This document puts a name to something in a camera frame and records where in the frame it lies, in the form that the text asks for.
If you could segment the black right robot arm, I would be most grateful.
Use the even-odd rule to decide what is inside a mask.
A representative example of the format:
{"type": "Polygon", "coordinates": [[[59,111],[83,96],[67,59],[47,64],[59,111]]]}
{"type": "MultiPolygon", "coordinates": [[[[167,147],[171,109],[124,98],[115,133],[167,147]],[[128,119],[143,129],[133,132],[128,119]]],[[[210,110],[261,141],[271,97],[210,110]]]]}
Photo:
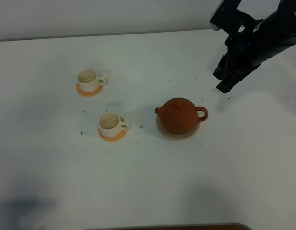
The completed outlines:
{"type": "Polygon", "coordinates": [[[228,93],[260,64],[296,44],[296,0],[282,0],[266,19],[256,20],[237,9],[239,0],[222,1],[213,13],[213,30],[224,30],[227,52],[213,75],[228,93]]]}

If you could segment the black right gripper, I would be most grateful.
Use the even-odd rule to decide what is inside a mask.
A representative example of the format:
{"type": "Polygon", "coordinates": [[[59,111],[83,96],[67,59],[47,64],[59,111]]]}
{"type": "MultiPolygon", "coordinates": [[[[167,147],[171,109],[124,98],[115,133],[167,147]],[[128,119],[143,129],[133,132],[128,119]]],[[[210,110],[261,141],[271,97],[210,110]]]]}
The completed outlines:
{"type": "Polygon", "coordinates": [[[227,52],[221,58],[213,75],[221,80],[217,89],[228,93],[246,76],[255,71],[260,63],[254,55],[255,33],[260,30],[262,22],[254,28],[241,26],[236,34],[228,34],[225,40],[227,52]]]}

